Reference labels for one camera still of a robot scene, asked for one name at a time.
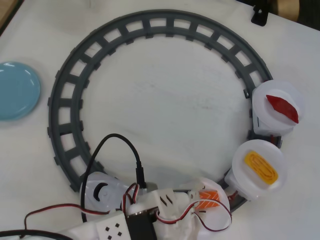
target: blue plate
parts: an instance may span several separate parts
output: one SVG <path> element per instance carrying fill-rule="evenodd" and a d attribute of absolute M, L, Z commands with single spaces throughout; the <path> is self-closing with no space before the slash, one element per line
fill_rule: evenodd
<path fill-rule="evenodd" d="M 35 71 L 19 62 L 0 64 L 0 120 L 16 120 L 37 104 L 41 86 Z"/>

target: red wire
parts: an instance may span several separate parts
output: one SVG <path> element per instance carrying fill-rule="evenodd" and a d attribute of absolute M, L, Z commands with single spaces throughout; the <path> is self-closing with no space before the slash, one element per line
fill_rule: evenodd
<path fill-rule="evenodd" d="M 222 202 L 220 202 L 220 201 L 218 201 L 218 200 L 215 200 L 215 201 L 217 201 L 217 202 L 220 204 L 220 206 L 224 207 L 224 209 L 225 209 L 225 210 L 227 211 L 227 213 L 229 214 L 230 219 L 231 219 L 231 223 L 232 223 L 232 214 L 231 214 L 231 212 L 228 210 L 228 208 L 227 208 Z M 163 219 L 159 218 L 159 216 L 158 216 L 157 214 L 156 214 L 155 216 L 156 216 L 156 218 L 157 218 L 160 222 L 162 222 L 162 223 L 164 223 L 164 224 L 169 224 L 169 225 L 175 224 L 175 223 L 177 223 L 178 221 L 184 219 L 185 216 L 186 216 L 186 215 L 188 214 L 188 212 L 190 211 L 190 209 L 191 209 L 196 203 L 197 203 L 197 202 L 194 202 L 193 204 L 191 204 L 191 205 L 184 211 L 184 213 L 183 213 L 179 218 L 174 219 L 174 220 L 167 221 L 167 220 L 163 220 Z"/>
<path fill-rule="evenodd" d="M 194 214 L 198 217 L 198 219 L 200 220 L 202 226 L 204 226 L 204 228 L 207 229 L 210 232 L 214 232 L 214 233 L 222 232 L 222 231 L 226 230 L 230 226 L 229 225 L 229 226 L 227 226 L 227 227 L 225 227 L 223 229 L 219 229 L 219 230 L 213 230 L 213 229 L 211 229 L 211 228 L 206 226 L 205 222 L 201 219 L 201 217 L 196 212 L 194 212 Z"/>
<path fill-rule="evenodd" d="M 235 191 L 232 195 L 228 196 L 228 200 L 233 201 L 237 194 L 238 194 L 238 191 Z"/>
<path fill-rule="evenodd" d="M 134 188 L 134 191 L 133 191 L 133 197 L 131 197 L 131 195 L 129 194 L 129 191 L 133 188 Z M 130 200 L 130 204 L 135 204 L 136 203 L 136 198 L 137 198 L 137 194 L 138 194 L 138 190 L 139 190 L 139 185 L 137 183 L 132 183 L 128 189 L 125 191 L 123 197 L 122 197 L 122 211 L 123 211 L 123 214 L 126 216 L 126 201 L 127 201 L 127 197 L 129 198 Z"/>
<path fill-rule="evenodd" d="M 57 209 L 57 208 L 65 208 L 65 207 L 72 207 L 72 208 L 77 208 L 80 209 L 81 211 L 87 213 L 87 214 L 95 214 L 95 215 L 107 215 L 110 213 L 110 211 L 94 211 L 94 210 L 89 210 L 86 208 L 82 208 L 80 205 L 78 204 L 74 204 L 74 203 L 62 203 L 62 204 L 56 204 L 56 205 L 51 205 L 51 206 L 47 206 L 35 211 L 31 211 L 29 212 L 25 217 L 24 217 L 24 229 L 27 230 L 27 218 L 33 214 L 38 214 L 50 209 Z"/>
<path fill-rule="evenodd" d="M 129 193 L 125 193 L 124 195 L 126 195 L 128 197 L 130 204 L 134 203 L 134 200 L 132 199 L 132 197 Z"/>

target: circular track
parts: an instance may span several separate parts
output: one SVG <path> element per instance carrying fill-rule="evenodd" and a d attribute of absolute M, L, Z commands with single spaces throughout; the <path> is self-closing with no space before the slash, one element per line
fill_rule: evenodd
<path fill-rule="evenodd" d="M 151 26 L 151 19 L 165 19 L 166 24 L 165 26 Z M 190 22 L 190 26 L 189 28 L 177 27 L 175 26 L 175 20 L 188 21 Z M 128 31 L 126 26 L 134 22 L 141 22 L 143 28 Z M 206 36 L 197 32 L 198 26 L 204 26 L 213 30 L 213 34 Z M 108 42 L 104 36 L 117 29 L 120 32 L 120 36 Z M 57 165 L 61 166 L 74 191 L 79 191 L 82 176 L 77 175 L 71 166 L 71 160 L 81 156 L 85 164 L 88 164 L 91 157 L 89 145 L 85 142 L 82 135 L 82 131 L 84 130 L 83 123 L 80 121 L 80 109 L 83 105 L 81 97 L 83 90 L 89 84 L 91 73 L 97 70 L 101 60 L 107 55 L 112 55 L 118 46 L 131 44 L 139 37 L 149 39 L 157 34 L 165 34 L 166 37 L 174 37 L 175 35 L 184 36 L 186 40 L 200 41 L 204 43 L 205 48 L 218 51 L 222 55 L 221 58 L 225 62 L 230 62 L 236 69 L 235 75 L 244 81 L 246 89 L 243 91 L 247 99 L 251 98 L 255 88 L 250 73 L 257 71 L 263 81 L 272 79 L 264 61 L 246 41 L 220 23 L 201 15 L 178 10 L 148 10 L 119 17 L 99 27 L 72 50 L 55 77 L 56 80 L 48 101 L 49 127 L 47 128 L 47 132 L 51 138 L 55 153 L 54 160 Z M 234 44 L 233 47 L 227 49 L 220 44 L 218 39 L 221 36 L 232 42 Z M 93 57 L 90 57 L 85 52 L 94 43 L 98 43 L 101 49 Z M 251 63 L 249 65 L 244 66 L 236 57 L 236 54 L 240 51 L 250 60 Z M 78 61 L 86 65 L 79 76 L 72 75 L 70 72 Z M 61 98 L 66 83 L 75 85 L 72 98 Z M 59 124 L 59 108 L 70 108 L 70 123 Z M 72 134 L 75 142 L 75 147 L 67 151 L 64 150 L 61 140 L 61 136 L 66 134 Z M 259 136 L 250 131 L 249 138 L 259 138 Z M 92 172 L 104 172 L 103 166 L 97 161 L 93 164 L 91 170 Z"/>

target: black cable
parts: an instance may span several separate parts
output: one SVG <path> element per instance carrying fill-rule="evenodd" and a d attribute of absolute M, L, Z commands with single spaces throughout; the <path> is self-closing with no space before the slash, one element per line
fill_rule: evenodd
<path fill-rule="evenodd" d="M 144 174 L 144 168 L 141 165 L 141 161 L 140 161 L 140 157 L 139 154 L 136 150 L 136 148 L 133 146 L 133 144 L 124 136 L 117 134 L 117 133 L 112 133 L 107 135 L 106 137 L 104 137 L 104 139 L 102 139 L 102 141 L 99 143 L 99 145 L 96 147 L 96 149 L 94 150 L 94 153 L 92 154 L 90 161 L 86 167 L 86 171 L 84 173 L 83 176 L 83 182 L 82 182 L 82 186 L 81 186 L 81 195 L 80 195 L 80 205 L 82 208 L 85 208 L 85 193 L 86 193 L 86 185 L 87 185 L 87 181 L 88 181 L 88 176 L 90 174 L 90 170 L 91 167 L 95 161 L 96 156 L 98 155 L 99 150 L 101 149 L 101 147 L 103 146 L 103 144 L 110 138 L 118 138 L 121 139 L 122 141 L 124 141 L 126 144 L 128 144 L 128 146 L 131 148 L 134 156 L 135 156 L 135 160 L 136 160 L 136 169 L 135 169 L 135 173 L 136 173 L 136 182 L 139 184 L 140 188 L 145 189 L 147 187 L 147 184 L 145 182 L 145 174 Z M 87 222 L 87 216 L 85 213 L 81 213 L 82 216 L 82 221 L 85 223 Z"/>
<path fill-rule="evenodd" d="M 3 237 L 10 237 L 10 236 L 39 236 L 49 239 L 56 239 L 56 240 L 72 240 L 71 237 L 50 232 L 50 231 L 41 231 L 41 230 L 26 230 L 26 229 L 17 229 L 17 230 L 9 230 L 9 231 L 0 231 L 0 238 Z"/>

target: orange piece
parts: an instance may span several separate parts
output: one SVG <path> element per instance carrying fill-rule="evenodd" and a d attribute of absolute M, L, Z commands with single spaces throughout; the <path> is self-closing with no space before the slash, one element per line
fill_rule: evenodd
<path fill-rule="evenodd" d="M 278 179 L 277 171 L 270 163 L 255 151 L 249 152 L 244 162 L 259 176 L 266 184 L 271 185 Z"/>
<path fill-rule="evenodd" d="M 219 194 L 218 194 L 218 192 L 216 190 L 200 191 L 199 192 L 199 196 L 200 196 L 200 199 L 213 199 L 213 200 L 220 201 Z M 196 206 L 195 209 L 215 208 L 215 207 L 218 207 L 218 206 L 219 206 L 218 203 L 215 203 L 215 202 L 212 202 L 212 201 L 201 201 L 199 203 L 199 205 Z"/>

